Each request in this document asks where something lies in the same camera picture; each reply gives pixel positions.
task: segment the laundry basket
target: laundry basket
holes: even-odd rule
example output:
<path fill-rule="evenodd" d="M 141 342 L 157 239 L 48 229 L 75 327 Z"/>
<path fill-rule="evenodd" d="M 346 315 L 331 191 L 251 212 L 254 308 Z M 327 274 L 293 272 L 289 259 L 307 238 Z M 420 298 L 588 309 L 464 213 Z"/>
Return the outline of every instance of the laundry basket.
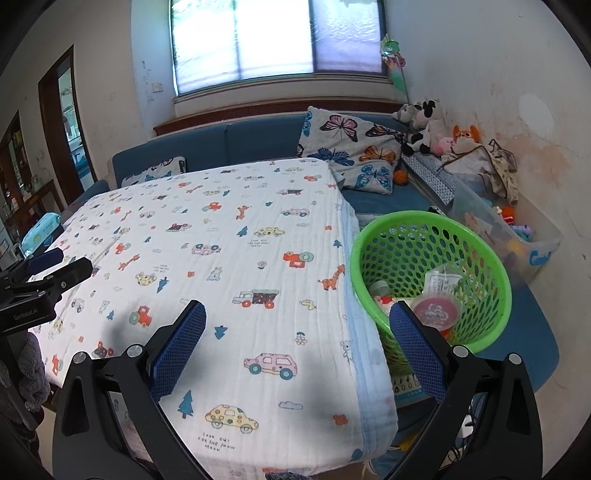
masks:
<path fill-rule="evenodd" d="M 349 272 L 361 305 L 375 321 L 392 374 L 411 372 L 368 287 L 385 280 L 394 297 L 417 297 L 425 273 L 458 262 L 465 272 L 456 296 L 462 315 L 448 341 L 472 353 L 492 344 L 505 329 L 511 313 L 511 286 L 493 250 L 471 230 L 442 215 L 395 212 L 375 219 L 353 244 Z"/>

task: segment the gray fabric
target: gray fabric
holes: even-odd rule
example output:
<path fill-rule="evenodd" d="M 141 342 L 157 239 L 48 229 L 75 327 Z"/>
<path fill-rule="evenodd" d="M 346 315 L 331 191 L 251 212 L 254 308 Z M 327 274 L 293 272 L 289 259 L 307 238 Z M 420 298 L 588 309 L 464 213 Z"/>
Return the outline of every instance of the gray fabric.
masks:
<path fill-rule="evenodd" d="M 45 376 L 45 365 L 41 359 L 39 342 L 37 341 L 37 337 L 31 332 L 27 333 L 27 343 L 23 347 L 17 363 L 23 374 L 18 391 L 25 402 L 27 410 L 38 411 L 43 402 L 47 400 L 50 389 L 49 382 Z M 2 385 L 0 387 L 0 410 L 2 410 L 9 420 L 20 423 L 21 416 L 14 406 L 12 406 L 4 388 L 10 385 L 10 383 L 8 369 L 0 361 L 0 384 Z"/>

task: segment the wall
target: wall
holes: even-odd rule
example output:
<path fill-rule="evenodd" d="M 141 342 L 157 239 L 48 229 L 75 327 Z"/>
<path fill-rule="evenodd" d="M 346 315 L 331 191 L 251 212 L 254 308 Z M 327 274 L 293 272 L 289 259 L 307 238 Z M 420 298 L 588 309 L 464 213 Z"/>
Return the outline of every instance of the wall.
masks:
<path fill-rule="evenodd" d="M 521 192 L 564 233 L 531 286 L 561 355 L 536 395 L 547 471 L 591 410 L 591 69 L 541 0 L 387 0 L 387 13 L 411 100 L 439 98 L 448 127 L 475 123 L 513 151 Z"/>
<path fill-rule="evenodd" d="M 0 131 L 19 110 L 31 170 L 44 180 L 55 175 L 41 123 L 38 82 L 71 45 L 80 123 L 97 176 L 107 175 L 107 162 L 115 153 L 147 140 L 130 31 L 131 0 L 57 0 L 33 25 L 0 76 Z"/>
<path fill-rule="evenodd" d="M 134 76 L 146 140 L 155 136 L 156 125 L 175 117 L 169 9 L 170 0 L 133 0 L 131 6 Z M 154 92 L 153 83 L 161 83 L 163 91 Z"/>

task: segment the window sill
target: window sill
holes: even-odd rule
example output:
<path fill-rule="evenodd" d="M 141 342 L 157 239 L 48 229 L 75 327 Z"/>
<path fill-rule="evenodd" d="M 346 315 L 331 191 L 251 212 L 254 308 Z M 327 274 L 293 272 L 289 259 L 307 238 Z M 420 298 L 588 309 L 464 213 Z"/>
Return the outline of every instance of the window sill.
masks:
<path fill-rule="evenodd" d="M 342 98 L 403 101 L 390 81 L 361 74 L 310 74 L 229 83 L 176 97 L 177 118 L 278 100 Z"/>

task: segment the wooden cabinet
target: wooden cabinet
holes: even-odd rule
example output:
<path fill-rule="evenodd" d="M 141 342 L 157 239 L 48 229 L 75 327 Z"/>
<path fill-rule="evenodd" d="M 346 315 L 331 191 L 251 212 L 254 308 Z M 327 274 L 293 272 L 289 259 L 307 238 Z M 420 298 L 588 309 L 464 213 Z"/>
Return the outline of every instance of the wooden cabinet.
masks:
<path fill-rule="evenodd" d="M 19 242 L 46 212 L 41 202 L 44 195 L 40 193 L 54 193 L 55 187 L 51 181 L 34 189 L 18 112 L 0 138 L 0 188 L 0 218 L 12 241 Z M 54 197 L 60 206 L 57 193 Z"/>

